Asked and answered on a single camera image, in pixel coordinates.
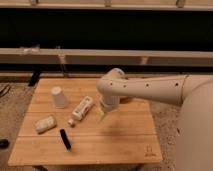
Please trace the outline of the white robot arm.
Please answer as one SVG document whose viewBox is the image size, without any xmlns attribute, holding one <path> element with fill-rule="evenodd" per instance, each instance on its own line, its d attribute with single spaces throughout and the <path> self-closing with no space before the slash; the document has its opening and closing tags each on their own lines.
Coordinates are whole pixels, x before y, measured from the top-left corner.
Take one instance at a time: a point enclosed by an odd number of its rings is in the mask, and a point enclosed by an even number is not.
<svg viewBox="0 0 213 171">
<path fill-rule="evenodd" d="M 121 96 L 180 106 L 175 171 L 213 171 L 213 75 L 127 79 L 114 68 L 98 80 L 97 90 L 104 112 L 116 109 Z"/>
</svg>

